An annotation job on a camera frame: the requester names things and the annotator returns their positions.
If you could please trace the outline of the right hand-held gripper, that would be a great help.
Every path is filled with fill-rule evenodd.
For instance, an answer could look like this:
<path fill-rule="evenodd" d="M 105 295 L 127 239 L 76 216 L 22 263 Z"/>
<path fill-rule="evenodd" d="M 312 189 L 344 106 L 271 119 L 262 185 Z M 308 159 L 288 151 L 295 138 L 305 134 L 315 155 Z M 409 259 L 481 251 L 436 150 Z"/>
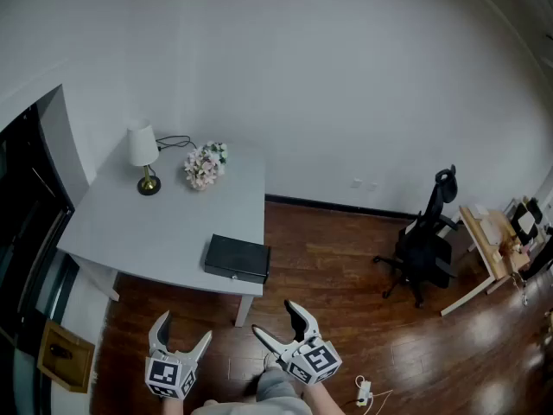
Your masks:
<path fill-rule="evenodd" d="M 328 379 L 341 366 L 341 358 L 333 344 L 315 337 L 320 335 L 318 322 L 300 304 L 285 300 L 284 306 L 295 331 L 292 342 L 280 342 L 273 334 L 256 324 L 252 325 L 253 334 L 278 357 L 283 370 L 302 384 L 312 386 Z"/>

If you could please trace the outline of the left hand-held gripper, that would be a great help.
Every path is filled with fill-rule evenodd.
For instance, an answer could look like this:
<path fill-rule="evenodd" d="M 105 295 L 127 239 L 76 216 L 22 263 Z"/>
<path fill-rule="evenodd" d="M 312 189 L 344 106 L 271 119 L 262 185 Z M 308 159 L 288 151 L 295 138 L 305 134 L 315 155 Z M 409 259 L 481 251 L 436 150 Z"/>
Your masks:
<path fill-rule="evenodd" d="M 213 339 L 207 331 L 189 352 L 168 352 L 171 314 L 167 310 L 149 330 L 150 356 L 146 358 L 145 384 L 160 398 L 185 399 L 196 381 L 198 361 Z"/>

